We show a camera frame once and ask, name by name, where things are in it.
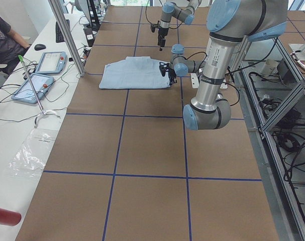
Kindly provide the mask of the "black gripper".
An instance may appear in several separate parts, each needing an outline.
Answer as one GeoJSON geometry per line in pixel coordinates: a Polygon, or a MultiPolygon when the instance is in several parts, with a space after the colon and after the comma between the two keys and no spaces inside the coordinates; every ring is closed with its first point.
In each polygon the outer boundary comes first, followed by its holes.
{"type": "Polygon", "coordinates": [[[177,80],[176,80],[176,73],[173,69],[169,68],[168,69],[168,77],[170,79],[170,84],[175,84],[177,83],[177,80]]]}
{"type": "Polygon", "coordinates": [[[159,28],[158,29],[158,46],[159,51],[162,51],[165,46],[165,37],[168,35],[168,28],[159,28]]]}

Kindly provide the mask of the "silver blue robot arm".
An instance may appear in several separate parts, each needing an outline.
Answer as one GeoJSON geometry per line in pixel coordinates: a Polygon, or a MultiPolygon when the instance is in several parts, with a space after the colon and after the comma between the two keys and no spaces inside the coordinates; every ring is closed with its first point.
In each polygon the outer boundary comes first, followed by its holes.
{"type": "Polygon", "coordinates": [[[170,22],[172,18],[190,25],[194,20],[195,10],[200,6],[202,1],[191,0],[185,9],[177,6],[174,2],[166,2],[162,7],[161,19],[156,24],[151,24],[151,32],[154,33],[155,29],[158,29],[158,46],[160,51],[165,46],[165,37],[168,35],[170,28],[170,22]]]}
{"type": "Polygon", "coordinates": [[[185,126],[191,130],[224,127],[231,107],[219,93],[235,46],[244,36],[250,42],[282,35],[286,29],[287,1],[215,1],[207,16],[209,48],[197,94],[183,108],[185,126]]]}

